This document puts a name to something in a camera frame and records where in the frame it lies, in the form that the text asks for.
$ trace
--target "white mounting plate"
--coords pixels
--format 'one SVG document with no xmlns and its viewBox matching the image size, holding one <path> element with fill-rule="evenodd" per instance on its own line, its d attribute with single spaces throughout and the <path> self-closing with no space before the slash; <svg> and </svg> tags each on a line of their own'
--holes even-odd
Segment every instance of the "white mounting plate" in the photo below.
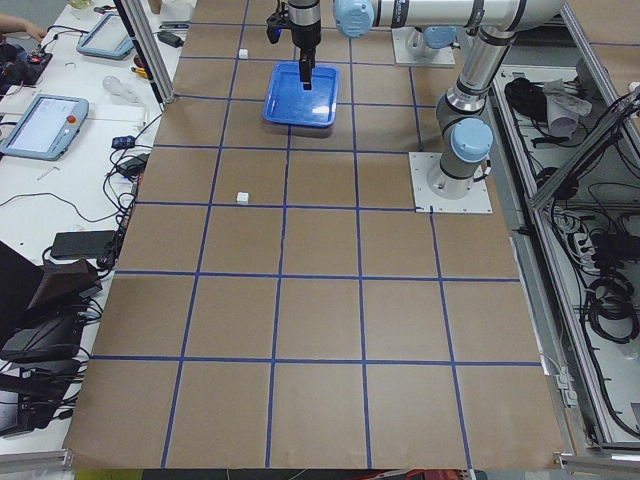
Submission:
<svg viewBox="0 0 640 480">
<path fill-rule="evenodd" d="M 427 173 L 434 163 L 440 162 L 441 156 L 441 153 L 431 152 L 409 153 L 416 212 L 429 213 L 433 209 L 435 213 L 493 213 L 484 180 L 474 183 L 467 196 L 460 200 L 442 198 L 431 190 L 427 185 Z M 482 168 L 478 167 L 475 176 L 480 175 L 482 175 Z"/>
<path fill-rule="evenodd" d="M 398 65 L 408 65 L 410 67 L 434 67 L 453 68 L 456 66 L 456 59 L 453 56 L 453 49 L 445 47 L 438 50 L 433 56 L 415 56 L 407 50 L 407 37 L 414 30 L 413 27 L 394 28 L 391 30 L 393 36 L 393 51 L 396 55 Z"/>
</svg>

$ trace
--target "white cube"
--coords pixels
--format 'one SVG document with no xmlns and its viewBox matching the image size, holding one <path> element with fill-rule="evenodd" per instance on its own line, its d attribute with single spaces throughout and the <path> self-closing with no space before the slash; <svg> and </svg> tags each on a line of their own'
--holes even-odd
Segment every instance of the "white cube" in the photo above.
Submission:
<svg viewBox="0 0 640 480">
<path fill-rule="evenodd" d="M 249 205 L 249 194 L 247 192 L 238 192 L 236 202 L 240 205 Z"/>
</svg>

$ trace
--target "white desk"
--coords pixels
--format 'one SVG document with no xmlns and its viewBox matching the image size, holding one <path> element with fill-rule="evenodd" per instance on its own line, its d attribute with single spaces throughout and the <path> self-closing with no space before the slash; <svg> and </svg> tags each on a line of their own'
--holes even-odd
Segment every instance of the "white desk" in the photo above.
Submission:
<svg viewBox="0 0 640 480">
<path fill-rule="evenodd" d="M 148 11 L 143 1 L 150 24 L 154 31 L 159 26 L 159 18 Z M 98 21 L 99 14 L 83 12 L 86 18 L 78 19 L 66 7 L 56 24 L 90 30 Z M 46 44 L 56 31 L 50 32 Z M 98 219 L 114 213 L 115 207 L 107 200 L 102 190 L 105 175 L 111 170 L 109 155 L 112 152 L 111 139 L 116 136 L 137 135 L 144 108 L 133 106 L 104 90 L 102 80 L 107 75 L 127 83 L 138 95 L 147 111 L 149 120 L 160 113 L 149 82 L 130 71 L 133 66 L 132 52 L 123 60 L 106 60 L 87 57 L 76 52 L 77 35 L 61 34 L 47 52 L 53 58 L 35 88 L 14 87 L 16 93 L 0 102 L 0 114 L 4 121 L 19 118 L 33 97 L 38 93 L 86 98 L 90 102 L 88 119 L 68 151 L 55 162 L 5 156 L 0 160 L 0 203 L 18 194 L 51 192 L 75 204 L 89 219 Z M 173 77 L 180 49 L 160 44 L 159 48 L 167 70 Z M 139 139 L 139 144 L 152 145 L 158 123 L 154 123 Z M 134 149 L 131 153 L 148 152 L 148 149 Z M 118 193 L 131 190 L 131 182 L 119 175 L 112 179 Z M 41 254 L 53 242 L 55 234 L 61 231 L 115 229 L 115 218 L 98 223 L 89 223 L 80 218 L 73 208 L 52 197 L 20 198 L 0 207 L 0 240 L 30 259 L 41 263 Z M 97 300 L 104 305 L 110 286 L 110 277 L 103 281 L 104 290 Z M 98 325 L 85 328 L 82 346 L 91 350 Z M 0 454 L 46 452 L 59 450 L 69 428 L 70 419 L 51 422 L 44 430 L 0 438 Z"/>
</svg>

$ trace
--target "blue joint cap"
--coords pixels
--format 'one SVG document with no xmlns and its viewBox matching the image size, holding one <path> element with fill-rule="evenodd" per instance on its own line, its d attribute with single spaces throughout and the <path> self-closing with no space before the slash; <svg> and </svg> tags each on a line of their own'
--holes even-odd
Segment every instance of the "blue joint cap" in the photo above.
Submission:
<svg viewBox="0 0 640 480">
<path fill-rule="evenodd" d="M 493 132 L 479 118 L 465 118 L 451 134 L 453 152 L 466 163 L 480 163 L 489 155 L 492 145 Z"/>
<path fill-rule="evenodd" d="M 373 27 L 373 7 L 370 0 L 335 0 L 333 18 L 345 37 L 358 38 Z"/>
<path fill-rule="evenodd" d="M 422 35 L 427 47 L 440 50 L 455 42 L 457 34 L 456 27 L 429 27 L 424 30 Z"/>
</svg>

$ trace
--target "blue plastic tray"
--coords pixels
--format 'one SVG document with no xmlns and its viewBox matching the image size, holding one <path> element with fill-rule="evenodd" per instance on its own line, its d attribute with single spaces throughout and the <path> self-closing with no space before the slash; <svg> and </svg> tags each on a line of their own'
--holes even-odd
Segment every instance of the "blue plastic tray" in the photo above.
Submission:
<svg viewBox="0 0 640 480">
<path fill-rule="evenodd" d="M 316 65 L 311 83 L 311 90 L 302 88 L 298 62 L 276 64 L 264 102 L 263 117 L 274 123 L 306 127 L 333 124 L 340 71 L 328 65 Z"/>
</svg>

